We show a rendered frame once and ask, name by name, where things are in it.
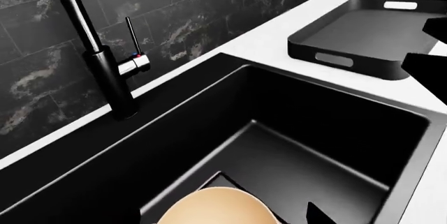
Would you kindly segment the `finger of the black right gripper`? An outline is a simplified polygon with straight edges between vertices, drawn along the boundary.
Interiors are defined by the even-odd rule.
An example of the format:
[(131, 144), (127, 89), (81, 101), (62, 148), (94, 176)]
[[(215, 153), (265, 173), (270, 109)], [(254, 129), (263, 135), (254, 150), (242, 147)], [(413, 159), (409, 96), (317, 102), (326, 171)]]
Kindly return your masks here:
[(408, 53), (402, 68), (438, 99), (447, 99), (447, 57)]
[(442, 43), (447, 43), (447, 17), (427, 19), (422, 31)]

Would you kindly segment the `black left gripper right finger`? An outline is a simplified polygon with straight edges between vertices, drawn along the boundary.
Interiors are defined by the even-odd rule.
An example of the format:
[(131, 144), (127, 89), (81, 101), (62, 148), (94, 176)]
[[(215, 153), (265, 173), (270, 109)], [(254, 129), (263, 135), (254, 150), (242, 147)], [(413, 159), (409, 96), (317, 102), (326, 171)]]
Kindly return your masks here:
[(328, 215), (321, 211), (314, 203), (308, 202), (306, 213), (307, 224), (336, 224)]

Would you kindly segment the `black rectangular kitchen sink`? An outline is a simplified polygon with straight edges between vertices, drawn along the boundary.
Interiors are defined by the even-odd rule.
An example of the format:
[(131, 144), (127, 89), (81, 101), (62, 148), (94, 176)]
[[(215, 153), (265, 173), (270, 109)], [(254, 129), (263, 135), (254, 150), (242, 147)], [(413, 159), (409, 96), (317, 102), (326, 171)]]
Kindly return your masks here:
[(0, 224), (153, 224), (207, 186), (282, 224), (308, 202), (336, 224), (403, 224), (447, 114), (218, 54), (0, 170)]

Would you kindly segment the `black faucet with chrome lever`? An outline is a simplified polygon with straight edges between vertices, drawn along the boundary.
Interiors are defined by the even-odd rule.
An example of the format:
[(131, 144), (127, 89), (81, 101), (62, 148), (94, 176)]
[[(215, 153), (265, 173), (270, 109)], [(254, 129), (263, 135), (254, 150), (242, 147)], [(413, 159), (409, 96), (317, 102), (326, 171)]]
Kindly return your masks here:
[(131, 19), (125, 18), (135, 46), (135, 54), (117, 62), (111, 48), (101, 42), (82, 1), (60, 1), (84, 45), (85, 52), (82, 58), (111, 107), (113, 117), (119, 121), (133, 117), (138, 112), (138, 104), (130, 92), (126, 79), (150, 70), (151, 63), (139, 46)]

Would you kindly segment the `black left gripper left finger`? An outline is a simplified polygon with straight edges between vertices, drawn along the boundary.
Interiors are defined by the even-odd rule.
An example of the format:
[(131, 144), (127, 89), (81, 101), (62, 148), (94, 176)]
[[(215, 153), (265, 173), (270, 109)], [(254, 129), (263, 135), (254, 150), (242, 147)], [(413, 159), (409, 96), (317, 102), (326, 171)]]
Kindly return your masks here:
[(117, 210), (117, 224), (140, 224), (141, 213), (137, 207), (121, 207)]

